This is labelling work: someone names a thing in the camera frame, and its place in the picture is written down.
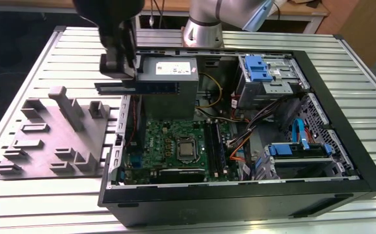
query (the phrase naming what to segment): cpu socket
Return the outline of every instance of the cpu socket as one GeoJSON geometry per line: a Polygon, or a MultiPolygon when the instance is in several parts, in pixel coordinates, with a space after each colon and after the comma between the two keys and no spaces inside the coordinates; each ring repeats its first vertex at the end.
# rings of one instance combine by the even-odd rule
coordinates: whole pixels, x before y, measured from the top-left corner
{"type": "Polygon", "coordinates": [[[188,136],[176,139],[176,158],[182,163],[192,163],[197,160],[194,138],[188,136]]]}

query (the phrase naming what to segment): slotted aluminum surface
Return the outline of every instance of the slotted aluminum surface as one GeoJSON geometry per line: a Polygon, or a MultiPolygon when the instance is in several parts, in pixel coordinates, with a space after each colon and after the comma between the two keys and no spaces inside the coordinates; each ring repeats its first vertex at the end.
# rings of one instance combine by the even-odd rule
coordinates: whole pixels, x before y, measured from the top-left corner
{"type": "MultiPolygon", "coordinates": [[[[137,33],[138,46],[181,47],[180,30],[146,30],[137,33]]],[[[338,102],[358,137],[376,162],[376,78],[350,52],[343,41],[326,35],[224,32],[226,48],[303,50],[338,102]]],[[[102,47],[94,28],[66,28],[54,32],[24,85],[0,122],[1,146],[22,119],[18,106],[25,98],[46,97],[52,85],[68,88],[68,97],[80,104],[101,100],[113,108],[120,96],[100,97],[93,82],[109,82],[98,72],[102,47]]],[[[114,122],[109,122],[105,143],[112,143],[114,122]]],[[[106,209],[97,207],[98,178],[0,181],[0,233],[86,233],[158,231],[160,233],[376,233],[376,198],[345,205],[331,212],[303,219],[209,223],[189,226],[126,229],[106,209]]]]}

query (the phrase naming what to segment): gray 3d printed holder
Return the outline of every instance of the gray 3d printed holder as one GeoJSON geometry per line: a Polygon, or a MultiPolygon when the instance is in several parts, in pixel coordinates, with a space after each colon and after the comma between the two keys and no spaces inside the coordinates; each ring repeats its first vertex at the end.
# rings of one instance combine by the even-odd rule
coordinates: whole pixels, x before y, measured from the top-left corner
{"type": "Polygon", "coordinates": [[[0,162],[0,179],[100,176],[100,156],[109,107],[100,101],[80,106],[68,99],[62,86],[48,97],[57,106],[26,99],[21,107],[26,120],[14,134],[0,162]]]}

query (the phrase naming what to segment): power supply label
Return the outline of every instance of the power supply label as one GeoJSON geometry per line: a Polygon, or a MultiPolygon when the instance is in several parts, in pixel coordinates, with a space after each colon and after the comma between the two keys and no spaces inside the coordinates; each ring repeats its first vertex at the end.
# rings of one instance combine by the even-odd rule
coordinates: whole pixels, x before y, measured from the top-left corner
{"type": "Polygon", "coordinates": [[[190,64],[189,62],[158,62],[156,75],[190,75],[190,64]]]}

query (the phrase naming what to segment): yellow wire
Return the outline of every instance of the yellow wire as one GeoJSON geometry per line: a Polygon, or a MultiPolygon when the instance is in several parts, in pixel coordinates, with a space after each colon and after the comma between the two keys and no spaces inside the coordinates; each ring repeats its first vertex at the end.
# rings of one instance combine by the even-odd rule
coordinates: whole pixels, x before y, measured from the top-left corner
{"type": "Polygon", "coordinates": [[[221,98],[222,98],[222,88],[221,88],[221,85],[218,84],[218,82],[216,81],[216,79],[210,75],[208,75],[206,73],[198,73],[198,74],[206,76],[214,82],[214,84],[218,86],[218,90],[220,90],[218,99],[212,104],[209,104],[206,106],[196,106],[194,107],[194,108],[208,108],[208,107],[212,107],[213,105],[216,105],[221,101],[221,98]]]}

